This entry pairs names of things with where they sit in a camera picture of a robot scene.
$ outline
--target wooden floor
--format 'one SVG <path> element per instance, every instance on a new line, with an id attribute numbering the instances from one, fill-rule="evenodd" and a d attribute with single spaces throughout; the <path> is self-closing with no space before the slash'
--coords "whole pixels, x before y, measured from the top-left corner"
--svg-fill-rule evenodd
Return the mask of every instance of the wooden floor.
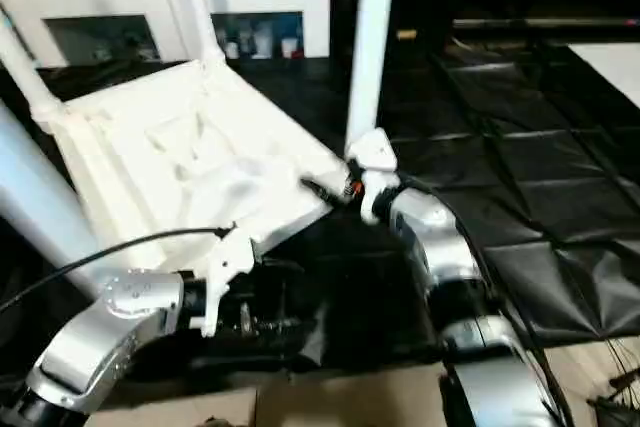
<path id="1" fill-rule="evenodd" d="M 613 341 L 626 369 L 638 365 L 640 339 Z M 605 343 L 552 349 L 552 368 L 576 426 L 596 426 L 586 399 L 609 392 L 618 365 Z M 297 377 L 260 387 L 101 412 L 90 427 L 195 427 L 215 416 L 259 427 L 446 427 L 438 388 L 441 365 L 318 381 Z"/>

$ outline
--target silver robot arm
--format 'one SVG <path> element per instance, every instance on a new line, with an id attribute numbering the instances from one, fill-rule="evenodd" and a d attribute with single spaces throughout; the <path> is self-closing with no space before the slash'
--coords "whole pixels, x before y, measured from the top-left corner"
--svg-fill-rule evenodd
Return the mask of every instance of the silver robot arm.
<path id="1" fill-rule="evenodd" d="M 134 352 L 205 315 L 206 280 L 188 277 L 130 271 L 114 278 L 56 334 L 0 410 L 0 426 L 83 425 Z"/>
<path id="2" fill-rule="evenodd" d="M 402 240 L 434 328 L 444 346 L 443 406 L 452 427 L 564 425 L 542 376 L 483 277 L 454 213 L 438 197 L 401 185 L 381 129 L 347 153 L 364 187 L 361 217 Z"/>

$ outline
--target white tabletop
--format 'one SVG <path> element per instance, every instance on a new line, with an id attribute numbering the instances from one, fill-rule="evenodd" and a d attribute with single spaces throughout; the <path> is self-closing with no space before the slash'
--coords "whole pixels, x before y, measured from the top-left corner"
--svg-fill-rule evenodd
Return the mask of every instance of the white tabletop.
<path id="1" fill-rule="evenodd" d="M 640 108 L 640 44 L 574 44 L 569 48 Z"/>

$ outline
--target white pole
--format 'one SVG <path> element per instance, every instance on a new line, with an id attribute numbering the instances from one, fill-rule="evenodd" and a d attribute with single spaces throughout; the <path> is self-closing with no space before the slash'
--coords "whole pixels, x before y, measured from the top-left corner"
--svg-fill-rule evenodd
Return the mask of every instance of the white pole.
<path id="1" fill-rule="evenodd" d="M 391 0 L 358 1 L 345 147 L 376 126 L 390 9 Z"/>
<path id="2" fill-rule="evenodd" d="M 48 120 L 62 109 L 62 102 L 47 89 L 6 19 L 0 19 L 0 60 L 29 102 L 33 120 L 50 133 Z"/>
<path id="3" fill-rule="evenodd" d="M 100 249 L 71 187 L 0 102 L 0 216 L 55 267 Z M 113 274 L 109 261 L 69 274 L 95 296 Z"/>
<path id="4" fill-rule="evenodd" d="M 224 53 L 216 41 L 211 15 L 205 0 L 189 0 L 193 12 L 198 40 L 200 42 L 200 59 L 205 64 L 211 59 L 224 59 Z"/>

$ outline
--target white cabinet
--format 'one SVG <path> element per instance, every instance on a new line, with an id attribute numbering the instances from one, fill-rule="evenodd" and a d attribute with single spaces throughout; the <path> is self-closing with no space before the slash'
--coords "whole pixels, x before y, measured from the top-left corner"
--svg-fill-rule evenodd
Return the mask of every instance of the white cabinet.
<path id="1" fill-rule="evenodd" d="M 265 43 L 273 56 L 283 52 L 285 56 L 329 55 L 329 0 L 207 2 L 215 16 L 220 43 L 242 43 L 236 46 L 239 56 L 271 56 L 260 53 L 260 46 Z M 43 67 L 91 64 L 131 56 L 171 62 L 198 55 L 195 26 L 186 0 L 0 0 L 0 3 Z M 238 35 L 243 37 L 242 41 L 232 39 Z M 245 41 L 251 43 L 250 52 Z"/>
<path id="2" fill-rule="evenodd" d="M 230 16 L 233 20 L 240 19 L 249 21 L 250 14 L 271 14 L 272 24 L 279 22 L 280 16 L 277 14 L 292 14 L 300 18 L 302 33 L 301 41 L 304 43 L 305 57 L 327 57 L 329 55 L 329 0 L 206 0 L 209 10 L 214 14 L 216 34 L 219 43 L 221 39 L 221 29 L 224 29 L 224 14 L 240 14 Z M 198 55 L 198 38 L 195 30 L 192 13 L 187 0 L 171 0 L 171 7 L 176 14 L 176 21 L 180 28 L 182 38 L 190 58 Z M 282 35 L 278 35 L 272 27 L 272 39 L 275 43 L 276 52 L 280 49 Z"/>
<path id="3" fill-rule="evenodd" d="M 0 0 L 43 67 L 186 57 L 167 0 Z"/>

